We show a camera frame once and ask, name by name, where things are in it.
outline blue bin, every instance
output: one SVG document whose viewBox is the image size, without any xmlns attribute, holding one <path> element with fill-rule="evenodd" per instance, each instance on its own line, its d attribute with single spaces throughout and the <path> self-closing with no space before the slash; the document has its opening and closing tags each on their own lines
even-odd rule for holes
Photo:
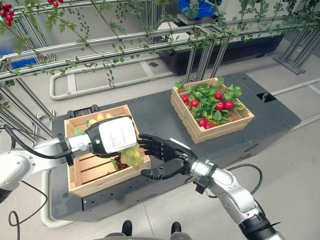
<svg viewBox="0 0 320 240">
<path fill-rule="evenodd" d="M 185 7 L 189 7 L 189 0 L 179 0 L 178 2 L 178 9 L 180 11 L 183 11 Z M 199 5 L 199 11 L 195 18 L 203 18 L 203 17 L 213 17 L 214 13 L 210 11 L 210 8 L 212 7 L 212 4 L 209 4 L 207 2 L 203 2 Z"/>
</svg>

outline yellow fruit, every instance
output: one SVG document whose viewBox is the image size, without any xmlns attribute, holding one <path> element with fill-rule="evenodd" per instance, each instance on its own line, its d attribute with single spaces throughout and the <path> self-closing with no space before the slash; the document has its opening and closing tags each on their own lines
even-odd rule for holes
<svg viewBox="0 0 320 240">
<path fill-rule="evenodd" d="M 105 120 L 105 117 L 102 113 L 98 113 L 98 115 L 96 116 L 96 121 L 100 122 L 102 120 Z"/>
<path fill-rule="evenodd" d="M 105 114 L 105 119 L 110 119 L 113 118 L 114 116 L 112 116 L 110 113 L 106 113 Z"/>
<path fill-rule="evenodd" d="M 90 119 L 88 126 L 90 127 L 92 124 L 95 124 L 97 122 L 97 120 L 95 119 Z"/>
</svg>

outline black shoe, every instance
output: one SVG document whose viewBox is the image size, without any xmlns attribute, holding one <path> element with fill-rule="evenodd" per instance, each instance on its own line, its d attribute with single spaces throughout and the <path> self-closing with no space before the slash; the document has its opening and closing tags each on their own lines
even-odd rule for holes
<svg viewBox="0 0 320 240">
<path fill-rule="evenodd" d="M 127 237 L 132 236 L 132 222 L 129 220 L 126 220 L 122 225 L 121 232 L 125 234 Z"/>
<path fill-rule="evenodd" d="M 181 225 L 179 222 L 175 221 L 171 227 L 171 234 L 180 232 L 181 233 Z"/>
</svg>

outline red radish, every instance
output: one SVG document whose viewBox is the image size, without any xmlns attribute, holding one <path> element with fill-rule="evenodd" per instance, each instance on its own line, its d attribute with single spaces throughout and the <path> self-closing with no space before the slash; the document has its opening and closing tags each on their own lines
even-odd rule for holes
<svg viewBox="0 0 320 240">
<path fill-rule="evenodd" d="M 211 124 L 211 123 L 207 123 L 205 126 L 204 126 L 204 129 L 211 129 L 213 128 L 214 126 Z"/>
<path fill-rule="evenodd" d="M 216 92 L 215 94 L 214 94 L 214 98 L 215 99 L 217 99 L 217 100 L 221 100 L 222 99 L 222 94 L 220 93 L 220 92 Z"/>
<path fill-rule="evenodd" d="M 8 21 L 12 22 L 14 18 L 13 18 L 13 16 L 7 14 L 7 15 L 6 15 L 6 19 L 7 19 Z"/>
<path fill-rule="evenodd" d="M 199 127 L 204 127 L 205 125 L 207 125 L 207 123 L 208 120 L 205 117 L 201 118 L 200 121 L 198 121 Z"/>
<path fill-rule="evenodd" d="M 57 2 L 56 0 L 53 0 L 53 6 L 54 6 L 55 8 L 58 7 L 58 2 Z"/>
<path fill-rule="evenodd" d="M 224 109 L 230 110 L 234 107 L 234 102 L 233 101 L 225 101 L 224 103 Z"/>
<path fill-rule="evenodd" d="M 218 101 L 214 109 L 220 111 L 220 110 L 223 110 L 224 107 L 225 107 L 225 104 L 222 101 Z"/>
<path fill-rule="evenodd" d="M 1 9 L 1 10 L 0 10 L 0 16 L 3 17 L 3 18 L 5 18 L 6 15 L 7 15 L 7 14 L 6 14 L 6 10 Z"/>
<path fill-rule="evenodd" d="M 182 95 L 182 96 L 181 96 L 181 99 L 182 99 L 182 101 L 183 101 L 184 103 L 189 102 L 189 97 L 188 97 L 187 94 Z"/>
<path fill-rule="evenodd" d="M 193 99 L 193 100 L 191 101 L 191 106 L 196 108 L 196 107 L 199 106 L 199 102 L 198 102 L 197 100 Z"/>
<path fill-rule="evenodd" d="M 6 24 L 8 27 L 11 27 L 11 25 L 12 25 L 11 21 L 9 21 L 9 20 L 7 20 L 7 19 L 5 19 L 4 21 L 5 21 L 5 24 Z"/>
</svg>

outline radish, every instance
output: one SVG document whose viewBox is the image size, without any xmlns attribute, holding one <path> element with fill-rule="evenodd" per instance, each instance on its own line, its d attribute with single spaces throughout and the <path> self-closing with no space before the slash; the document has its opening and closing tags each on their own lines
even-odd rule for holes
<svg viewBox="0 0 320 240">
<path fill-rule="evenodd" d="M 218 101 L 214 109 L 220 111 L 220 110 L 223 110 L 224 107 L 225 107 L 225 104 L 222 101 Z"/>
<path fill-rule="evenodd" d="M 199 102 L 194 99 L 194 100 L 191 101 L 191 106 L 194 107 L 194 108 L 196 108 L 196 107 L 199 106 Z"/>
<path fill-rule="evenodd" d="M 222 94 L 220 93 L 220 92 L 216 92 L 215 94 L 214 94 L 214 98 L 215 99 L 217 99 L 217 100 L 221 100 L 222 99 Z"/>
<path fill-rule="evenodd" d="M 211 123 L 207 123 L 205 126 L 204 126 L 204 129 L 211 129 L 211 128 L 213 128 L 214 127 L 214 125 L 212 125 Z"/>
<path fill-rule="evenodd" d="M 230 110 L 234 107 L 233 101 L 225 101 L 224 103 L 224 109 Z"/>
<path fill-rule="evenodd" d="M 205 117 L 201 118 L 200 121 L 198 121 L 199 127 L 204 127 L 205 125 L 207 125 L 207 123 L 208 120 Z"/>
<path fill-rule="evenodd" d="M 189 103 L 189 97 L 187 94 L 184 94 L 181 96 L 181 99 L 184 103 Z"/>
</svg>

